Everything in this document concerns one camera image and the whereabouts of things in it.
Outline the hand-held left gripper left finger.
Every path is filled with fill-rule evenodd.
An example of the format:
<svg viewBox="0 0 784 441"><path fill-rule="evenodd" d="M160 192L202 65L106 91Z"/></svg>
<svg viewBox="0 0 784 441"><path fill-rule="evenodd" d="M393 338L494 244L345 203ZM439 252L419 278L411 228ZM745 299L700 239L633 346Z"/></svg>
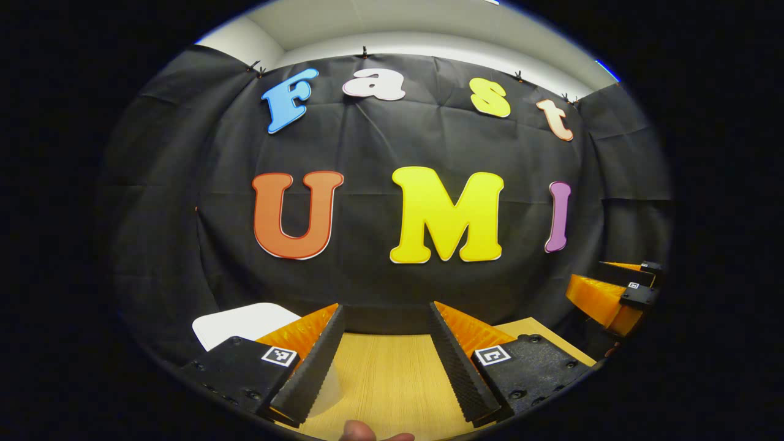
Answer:
<svg viewBox="0 0 784 441"><path fill-rule="evenodd" d="M308 418L344 335L331 304L258 339L231 336L180 369L230 407L297 428Z"/></svg>

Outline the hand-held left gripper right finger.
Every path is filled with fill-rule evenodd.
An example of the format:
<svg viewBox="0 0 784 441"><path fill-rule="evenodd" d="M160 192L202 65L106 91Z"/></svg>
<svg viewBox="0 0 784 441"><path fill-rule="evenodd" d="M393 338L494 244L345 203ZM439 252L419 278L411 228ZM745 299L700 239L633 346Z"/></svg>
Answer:
<svg viewBox="0 0 784 441"><path fill-rule="evenodd" d="M510 336L437 301L428 330L466 421L479 428L531 413L592 368L540 333Z"/></svg>

